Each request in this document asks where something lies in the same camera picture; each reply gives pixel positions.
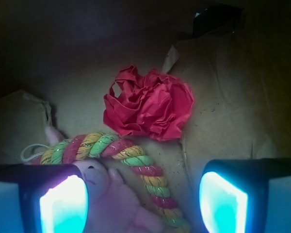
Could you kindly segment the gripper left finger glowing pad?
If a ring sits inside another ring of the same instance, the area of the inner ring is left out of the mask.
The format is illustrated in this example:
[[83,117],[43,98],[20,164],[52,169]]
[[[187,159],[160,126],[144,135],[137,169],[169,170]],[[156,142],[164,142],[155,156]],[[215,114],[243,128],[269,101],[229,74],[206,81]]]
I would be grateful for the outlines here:
[[0,233],[81,233],[87,215],[75,165],[0,165]]

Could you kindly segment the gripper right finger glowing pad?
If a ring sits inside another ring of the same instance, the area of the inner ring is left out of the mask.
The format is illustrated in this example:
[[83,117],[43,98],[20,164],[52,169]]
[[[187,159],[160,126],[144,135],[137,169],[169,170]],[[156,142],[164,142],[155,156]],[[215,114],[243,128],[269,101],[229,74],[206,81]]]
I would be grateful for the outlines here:
[[210,233],[291,233],[291,159],[209,161],[199,206]]

